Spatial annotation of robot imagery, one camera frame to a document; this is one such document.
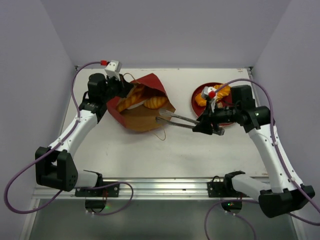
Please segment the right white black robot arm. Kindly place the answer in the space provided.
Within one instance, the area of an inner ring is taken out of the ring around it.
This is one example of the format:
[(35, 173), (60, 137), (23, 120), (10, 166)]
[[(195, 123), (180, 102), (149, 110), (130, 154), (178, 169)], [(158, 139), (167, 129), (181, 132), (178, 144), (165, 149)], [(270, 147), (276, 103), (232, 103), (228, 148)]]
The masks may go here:
[(314, 188), (305, 185), (298, 177), (276, 135), (276, 125), (271, 110), (256, 106), (249, 85), (230, 88), (232, 105), (216, 106), (219, 91), (206, 86), (201, 92), (206, 106), (193, 132), (222, 136), (221, 123), (238, 123), (244, 128), (257, 148), (267, 170), (269, 183), (263, 183), (243, 171), (227, 173), (220, 190), (227, 196), (243, 193), (256, 200), (268, 218), (302, 209), (315, 196)]

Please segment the striped orange fake croissant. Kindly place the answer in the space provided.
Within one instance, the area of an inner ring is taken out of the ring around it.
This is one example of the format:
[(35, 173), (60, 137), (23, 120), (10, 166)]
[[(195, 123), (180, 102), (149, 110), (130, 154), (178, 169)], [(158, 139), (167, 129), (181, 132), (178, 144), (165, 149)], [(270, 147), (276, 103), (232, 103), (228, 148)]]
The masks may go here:
[(168, 102), (168, 98), (165, 96), (153, 96), (149, 99), (147, 99), (144, 103), (143, 106), (148, 108), (148, 109), (159, 109), (163, 105), (165, 105)]

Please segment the red brown paper bag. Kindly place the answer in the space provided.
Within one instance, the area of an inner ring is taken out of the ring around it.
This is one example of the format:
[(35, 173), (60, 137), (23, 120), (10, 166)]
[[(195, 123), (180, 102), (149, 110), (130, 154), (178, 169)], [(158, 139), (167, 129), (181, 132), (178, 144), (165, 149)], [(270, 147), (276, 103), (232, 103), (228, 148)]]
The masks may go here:
[[(164, 108), (171, 112), (175, 112), (176, 108), (170, 102), (166, 90), (160, 79), (153, 73), (131, 81), (134, 85), (144, 85), (145, 91), (143, 94), (144, 100), (137, 103), (128, 109), (118, 112), (116, 107), (123, 98), (115, 97), (109, 101), (106, 106), (110, 115), (125, 129), (138, 133), (151, 132), (158, 128), (163, 128), (164, 124), (157, 123), (156, 117), (160, 116), (159, 109)], [(168, 101), (159, 109), (146, 108), (143, 103), (154, 96), (167, 97)]]

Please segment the metal kitchen tongs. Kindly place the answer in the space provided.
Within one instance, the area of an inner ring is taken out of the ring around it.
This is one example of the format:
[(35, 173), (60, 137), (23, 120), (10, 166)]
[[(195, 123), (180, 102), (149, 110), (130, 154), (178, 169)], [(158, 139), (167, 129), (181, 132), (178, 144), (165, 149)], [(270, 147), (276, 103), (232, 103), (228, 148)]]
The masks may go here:
[(178, 123), (178, 122), (173, 122), (171, 120), (166, 119), (167, 118), (176, 118), (176, 119), (180, 119), (189, 123), (192, 123), (193, 125), (198, 125), (200, 122), (198, 120), (195, 119), (191, 119), (182, 115), (178, 115), (173, 113), (172, 111), (169, 111), (165, 108), (160, 108), (158, 110), (159, 116), (155, 117), (155, 120), (158, 124), (169, 124), (172, 126), (177, 126), (177, 127), (182, 127), (182, 128), (187, 128), (187, 129), (193, 129), (194, 127), (192, 125), (187, 125), (187, 124), (182, 124), (182, 123)]

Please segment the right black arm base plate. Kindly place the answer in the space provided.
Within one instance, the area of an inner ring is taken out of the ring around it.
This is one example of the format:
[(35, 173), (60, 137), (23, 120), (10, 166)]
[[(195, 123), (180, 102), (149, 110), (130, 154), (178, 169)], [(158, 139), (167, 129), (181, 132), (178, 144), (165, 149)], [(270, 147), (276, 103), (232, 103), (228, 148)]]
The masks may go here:
[(214, 176), (210, 181), (206, 183), (207, 195), (209, 198), (248, 198), (246, 194), (235, 191), (234, 189), (228, 189), (224, 183), (224, 178), (218, 175)]

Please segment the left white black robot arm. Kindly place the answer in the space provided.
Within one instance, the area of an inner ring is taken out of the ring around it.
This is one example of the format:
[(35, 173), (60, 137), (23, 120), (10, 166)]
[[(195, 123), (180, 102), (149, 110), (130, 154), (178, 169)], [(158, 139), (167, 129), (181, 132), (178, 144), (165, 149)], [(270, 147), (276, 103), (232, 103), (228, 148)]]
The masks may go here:
[(96, 197), (104, 190), (101, 175), (77, 170), (73, 158), (88, 133), (106, 113), (107, 103), (115, 97), (125, 98), (134, 85), (121, 75), (109, 77), (95, 73), (89, 76), (87, 88), (70, 125), (50, 146), (39, 147), (35, 152), (35, 177), (41, 186), (66, 192), (86, 188)]

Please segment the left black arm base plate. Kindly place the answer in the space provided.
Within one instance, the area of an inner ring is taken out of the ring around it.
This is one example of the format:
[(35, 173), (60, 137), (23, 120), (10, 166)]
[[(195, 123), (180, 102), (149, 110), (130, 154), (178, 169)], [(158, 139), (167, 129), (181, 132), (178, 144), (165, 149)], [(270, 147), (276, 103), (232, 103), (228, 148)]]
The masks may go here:
[(76, 197), (82, 198), (117, 198), (120, 183), (118, 181), (101, 181), (95, 187), (82, 187), (75, 190)]

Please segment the twisted orange fake bread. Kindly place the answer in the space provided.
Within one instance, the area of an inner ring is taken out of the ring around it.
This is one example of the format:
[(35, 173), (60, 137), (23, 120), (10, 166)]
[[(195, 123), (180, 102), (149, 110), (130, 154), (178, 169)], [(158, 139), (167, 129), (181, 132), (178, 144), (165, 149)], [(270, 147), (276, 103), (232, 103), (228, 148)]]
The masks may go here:
[[(225, 86), (224, 88), (222, 88), (221, 90), (218, 91), (218, 93), (216, 94), (217, 99), (216, 101), (219, 102), (220, 100), (222, 100), (223, 98), (229, 96), (231, 93), (231, 87), (229, 85)], [(195, 102), (197, 103), (198, 106), (200, 107), (205, 107), (207, 104), (207, 101), (202, 97), (201, 93), (198, 93), (195, 96)]]

